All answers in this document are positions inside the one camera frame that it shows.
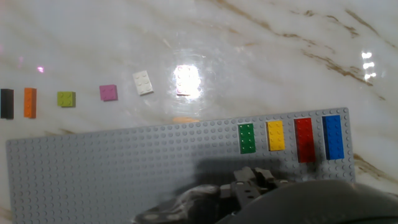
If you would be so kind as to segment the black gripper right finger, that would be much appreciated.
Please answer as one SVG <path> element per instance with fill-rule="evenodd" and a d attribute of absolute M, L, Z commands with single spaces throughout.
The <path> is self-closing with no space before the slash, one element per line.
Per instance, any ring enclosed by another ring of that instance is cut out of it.
<path fill-rule="evenodd" d="M 273 189 L 275 187 L 275 177 L 270 170 L 255 168 L 254 173 L 257 180 L 257 185 L 262 188 Z"/>

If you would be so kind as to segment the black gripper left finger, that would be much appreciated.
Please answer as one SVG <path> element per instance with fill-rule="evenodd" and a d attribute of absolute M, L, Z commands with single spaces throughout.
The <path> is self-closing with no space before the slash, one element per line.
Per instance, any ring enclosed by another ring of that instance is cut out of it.
<path fill-rule="evenodd" d="M 256 176 L 249 167 L 234 171 L 236 181 L 231 184 L 231 193 L 236 197 L 240 206 L 246 206 L 260 197 L 260 192 L 254 182 Z"/>

